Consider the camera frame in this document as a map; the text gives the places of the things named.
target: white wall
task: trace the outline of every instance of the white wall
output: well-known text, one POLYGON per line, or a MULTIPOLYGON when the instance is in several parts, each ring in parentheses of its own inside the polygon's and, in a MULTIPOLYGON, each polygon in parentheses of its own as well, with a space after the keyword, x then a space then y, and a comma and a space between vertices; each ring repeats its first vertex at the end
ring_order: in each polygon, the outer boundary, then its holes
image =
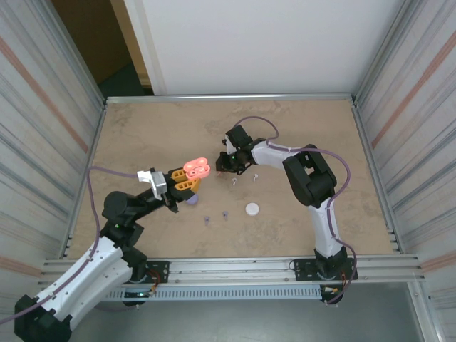
POLYGON ((403 0, 125 0, 156 95, 352 92, 403 0))

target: orange stripe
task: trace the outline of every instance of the orange stripe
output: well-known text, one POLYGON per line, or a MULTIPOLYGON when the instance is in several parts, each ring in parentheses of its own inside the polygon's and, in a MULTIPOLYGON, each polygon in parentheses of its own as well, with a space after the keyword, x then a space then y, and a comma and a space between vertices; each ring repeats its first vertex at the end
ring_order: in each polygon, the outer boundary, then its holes
POLYGON ((88 146, 84 140, 79 136, 79 134, 71 127, 70 123, 65 119, 63 114, 57 108, 57 106, 49 98, 48 94, 44 89, 36 82, 33 76, 27 71, 26 67, 20 62, 14 52, 10 49, 8 44, 0 37, 0 51, 8 59, 9 63, 21 74, 22 78, 28 83, 30 88, 35 92, 35 94, 43 101, 43 103, 49 108, 49 110, 55 115, 57 120, 62 124, 62 126, 70 133, 71 137, 78 143, 78 145, 84 150, 88 151, 88 146))
POLYGON ((456 264, 456 252, 446 253, 438 258, 425 261, 421 264, 423 272, 436 271, 446 266, 456 264))
POLYGON ((447 58, 450 54, 451 50, 456 45, 456 31, 451 35, 450 39, 445 43, 445 45, 440 49, 437 55, 435 55, 430 65, 427 67, 424 74, 420 77, 418 82, 412 88, 412 90, 407 94, 407 96, 402 100, 400 105, 396 108, 394 113, 388 119, 386 124, 383 126, 381 131, 372 141, 372 147, 375 148, 378 143, 380 142, 381 138, 385 135, 385 133, 390 129, 391 125, 397 120, 400 114, 405 110, 411 100, 415 97, 417 92, 421 89, 421 87, 429 80, 429 78, 433 75, 433 73, 437 70, 437 68, 442 64, 442 62, 447 58))
POLYGON ((41 276, 40 269, 4 256, 0 256, 0 269, 6 269, 8 271, 25 274, 27 276, 35 276, 37 278, 41 276))

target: small white object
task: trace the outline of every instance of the small white object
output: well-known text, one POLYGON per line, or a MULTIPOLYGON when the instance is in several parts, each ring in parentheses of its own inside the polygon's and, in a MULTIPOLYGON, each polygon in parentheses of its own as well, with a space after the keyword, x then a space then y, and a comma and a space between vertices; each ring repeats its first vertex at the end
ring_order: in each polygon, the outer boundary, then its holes
POLYGON ((249 216, 257 216, 259 213, 259 206, 257 203, 249 203, 245 207, 245 212, 249 216))

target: beige tabletop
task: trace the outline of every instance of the beige tabletop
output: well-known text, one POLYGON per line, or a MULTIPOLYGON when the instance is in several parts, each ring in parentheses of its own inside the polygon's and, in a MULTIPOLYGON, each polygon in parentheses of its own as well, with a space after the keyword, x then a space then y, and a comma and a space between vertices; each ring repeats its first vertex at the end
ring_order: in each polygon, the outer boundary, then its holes
MULTIPOLYGON (((119 172, 168 170, 204 156, 214 170, 202 180, 199 202, 179 204, 179 212, 162 208, 138 221, 145 231, 136 247, 148 257, 269 257, 312 255, 314 229, 310 214, 294 197, 285 172, 253 166, 243 175, 216 175, 215 160, 226 149, 221 140, 247 115, 272 120, 280 145, 309 143, 342 156, 351 167, 347 190, 336 200, 336 219, 343 240, 359 254, 392 253, 356 125, 347 100, 241 101, 188 103, 116 103, 108 106, 93 165, 119 172), (258 179, 253 182, 253 175, 258 179), (245 206, 259 205, 250 217, 245 206), (223 211, 228 212, 225 221, 223 211), (206 226, 204 217, 209 216, 206 226)), ((252 138, 274 131, 260 120, 248 120, 252 138)), ((341 186, 343 166, 325 157, 341 186)), ((147 189, 138 180, 92 172, 95 205, 100 214, 105 196, 120 190, 136 195, 147 189)), ((69 251, 80 257, 93 242, 95 221, 85 191, 69 251)))

